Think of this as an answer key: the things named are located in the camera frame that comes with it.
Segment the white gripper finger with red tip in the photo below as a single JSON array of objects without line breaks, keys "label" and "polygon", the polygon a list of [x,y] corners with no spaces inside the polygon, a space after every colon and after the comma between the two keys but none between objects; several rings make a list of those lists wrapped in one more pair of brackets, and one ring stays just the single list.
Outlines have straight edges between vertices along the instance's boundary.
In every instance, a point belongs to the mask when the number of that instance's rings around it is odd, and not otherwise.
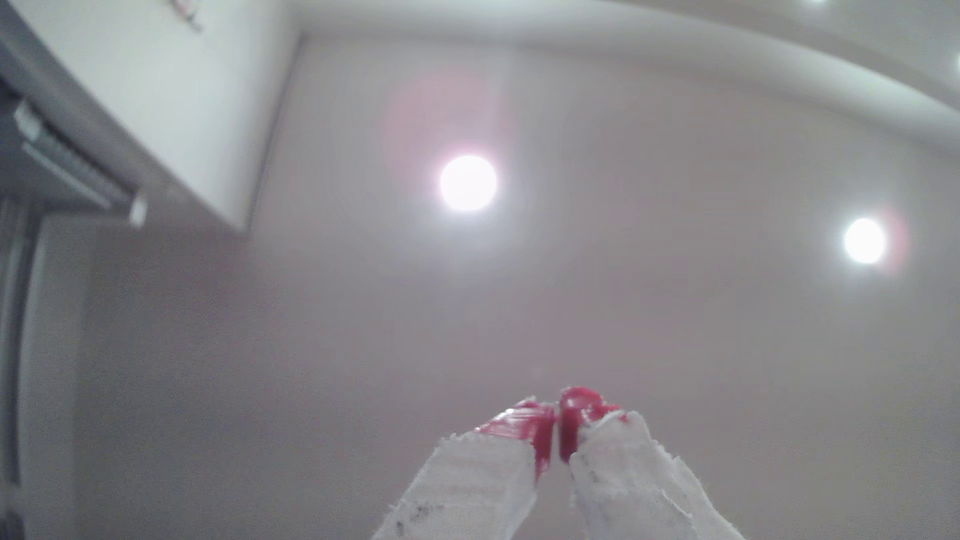
[{"label": "white gripper finger with red tip", "polygon": [[373,539],[512,539],[549,469],[556,405],[524,399],[443,438]]},{"label": "white gripper finger with red tip", "polygon": [[642,414],[587,387],[558,401],[558,451],[588,539],[742,539]]}]

